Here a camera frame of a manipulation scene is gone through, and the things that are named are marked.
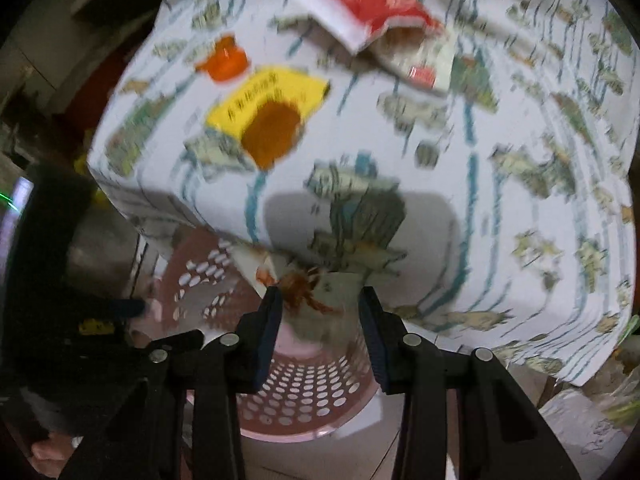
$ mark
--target silver screw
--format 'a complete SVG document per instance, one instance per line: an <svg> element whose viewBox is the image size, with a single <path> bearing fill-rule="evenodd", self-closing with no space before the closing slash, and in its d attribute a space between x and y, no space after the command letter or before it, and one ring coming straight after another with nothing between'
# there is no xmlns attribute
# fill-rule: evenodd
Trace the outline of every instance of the silver screw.
<svg viewBox="0 0 640 480"><path fill-rule="evenodd" d="M494 358L494 353L491 352L488 348L478 348L476 349L476 357L484 362L489 362Z"/></svg>
<svg viewBox="0 0 640 480"><path fill-rule="evenodd" d="M220 344L224 346L233 346L238 344L240 336L234 332L227 332L225 335L220 336Z"/></svg>
<svg viewBox="0 0 640 480"><path fill-rule="evenodd" d="M151 359L151 361L154 363L161 363L162 361L167 359L167 357L169 357L169 354L166 352L166 350L162 350L160 348L155 349L153 352L151 352L151 354L149 354L149 359Z"/></svg>
<svg viewBox="0 0 640 480"><path fill-rule="evenodd" d="M402 342L407 346L419 346L422 338L417 334L405 334Z"/></svg>

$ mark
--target white patterned tablecloth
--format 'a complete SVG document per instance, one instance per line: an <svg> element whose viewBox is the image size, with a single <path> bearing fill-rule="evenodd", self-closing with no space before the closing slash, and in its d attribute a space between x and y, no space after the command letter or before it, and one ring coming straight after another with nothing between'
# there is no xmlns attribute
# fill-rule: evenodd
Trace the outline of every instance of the white patterned tablecloth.
<svg viewBox="0 0 640 480"><path fill-rule="evenodd" d="M164 0L90 169L150 240L206 224L360 272L409 322L582 384L630 315L638 47L607 0L422 1L460 34L447 96L287 23L293 0ZM244 80L194 70L227 31L331 83L269 171L205 127Z"/></svg>

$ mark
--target pink plastic basket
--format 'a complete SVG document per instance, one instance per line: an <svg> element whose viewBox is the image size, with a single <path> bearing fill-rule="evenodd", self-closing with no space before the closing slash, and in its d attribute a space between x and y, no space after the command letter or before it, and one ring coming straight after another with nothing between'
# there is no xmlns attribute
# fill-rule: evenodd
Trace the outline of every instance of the pink plastic basket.
<svg viewBox="0 0 640 480"><path fill-rule="evenodd" d="M178 302L201 282L235 282L211 304L197 307L203 330L232 332L242 314L258 309L260 297L234 267L231 251L231 242L204 229L176 249L159 289L166 329L180 329L186 313ZM268 442L311 440L353 418L377 389L360 332L343 355L335 356L321 346L295 342L283 322L266 382L255 395L238 395L241 433Z"/></svg>

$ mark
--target yellow snack wrapper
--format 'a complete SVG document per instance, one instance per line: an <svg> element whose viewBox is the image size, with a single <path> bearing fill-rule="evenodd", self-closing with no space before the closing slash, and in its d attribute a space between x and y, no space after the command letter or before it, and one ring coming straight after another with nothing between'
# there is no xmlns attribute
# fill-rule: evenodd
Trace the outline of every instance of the yellow snack wrapper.
<svg viewBox="0 0 640 480"><path fill-rule="evenodd" d="M268 66L257 70L234 94L209 111L206 124L237 140L266 101L297 108L305 121L318 108L329 82L297 70Z"/></svg>

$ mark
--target red package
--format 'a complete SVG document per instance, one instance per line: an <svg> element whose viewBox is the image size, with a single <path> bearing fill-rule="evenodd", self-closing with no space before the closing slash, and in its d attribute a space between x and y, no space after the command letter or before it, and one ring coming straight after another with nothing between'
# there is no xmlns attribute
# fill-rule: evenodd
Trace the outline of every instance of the red package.
<svg viewBox="0 0 640 480"><path fill-rule="evenodd" d="M390 27L444 31L417 0L297 0L353 55Z"/></svg>

